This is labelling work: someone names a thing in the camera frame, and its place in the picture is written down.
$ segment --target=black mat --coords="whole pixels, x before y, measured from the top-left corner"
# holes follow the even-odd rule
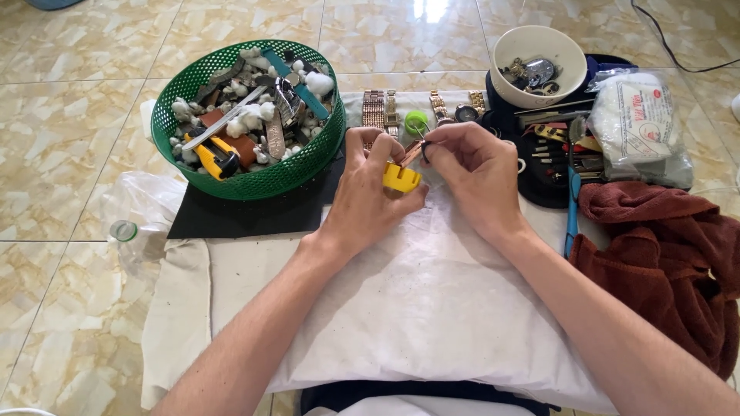
[[[188,184],[167,238],[241,238],[318,229],[344,171],[344,141],[329,165],[298,188],[260,201],[232,201]]]

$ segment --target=white fabric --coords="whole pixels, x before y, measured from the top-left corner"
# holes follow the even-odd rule
[[[338,413],[317,407],[306,416],[533,416],[533,413],[504,403],[401,395],[368,397]]]
[[[442,96],[450,109],[467,99],[466,92]],[[348,127],[358,125],[361,94],[345,94],[343,100]],[[421,109],[431,118],[427,93],[398,93],[397,103],[402,117]],[[545,305],[461,216],[444,180],[434,170],[413,168],[431,188],[425,208],[331,280],[267,392],[336,380],[476,380],[559,406],[616,413]],[[519,202],[537,233],[561,252],[565,211],[521,197]],[[592,241],[605,245],[593,224],[580,225]],[[196,263],[202,260],[170,266],[168,253],[152,299],[156,313],[147,316],[142,339],[144,408],[151,408],[195,358],[177,350],[202,349],[210,342],[203,333],[210,297],[211,324],[218,332],[278,273],[302,235],[208,241],[201,251],[209,250],[212,293],[205,289],[207,271]],[[200,283],[175,291],[178,279]]]

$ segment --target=green plastic basket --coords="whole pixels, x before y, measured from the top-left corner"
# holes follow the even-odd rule
[[[252,47],[271,47],[278,55],[290,49],[309,62],[319,62],[329,67],[329,75],[334,79],[334,102],[332,114],[321,133],[306,145],[298,154],[258,172],[235,175],[225,181],[217,181],[211,175],[202,175],[183,169],[172,157],[169,138],[175,134],[178,121],[172,113],[175,97],[189,101],[195,97],[198,88],[207,84],[214,71],[231,67],[242,49]],[[152,113],[152,137],[159,152],[175,165],[185,178],[198,189],[219,198],[236,200],[255,200],[279,195],[303,182],[308,181],[322,170],[337,152],[344,136],[345,114],[337,88],[337,77],[330,63],[319,52],[305,45],[282,40],[248,41],[219,49],[190,64],[177,74],[164,88],[157,99]]]

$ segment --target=plastic bag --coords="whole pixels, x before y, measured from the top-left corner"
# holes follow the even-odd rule
[[[668,86],[638,68],[596,73],[588,128],[604,150],[610,181],[691,188],[693,166]]]
[[[157,277],[158,270],[154,264],[164,257],[164,244],[160,243],[167,238],[186,186],[186,183],[167,176],[141,171],[123,172],[101,196],[103,234],[108,235],[108,241],[116,246],[118,262],[128,275]],[[137,237],[120,242],[110,236],[110,227],[118,220],[136,224],[139,230]],[[154,252],[153,247],[160,246],[161,253]]]

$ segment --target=brown towel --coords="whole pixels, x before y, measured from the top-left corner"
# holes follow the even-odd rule
[[[570,261],[723,380],[738,357],[740,223],[680,189],[642,182],[581,188],[583,214],[612,238],[577,235]]]

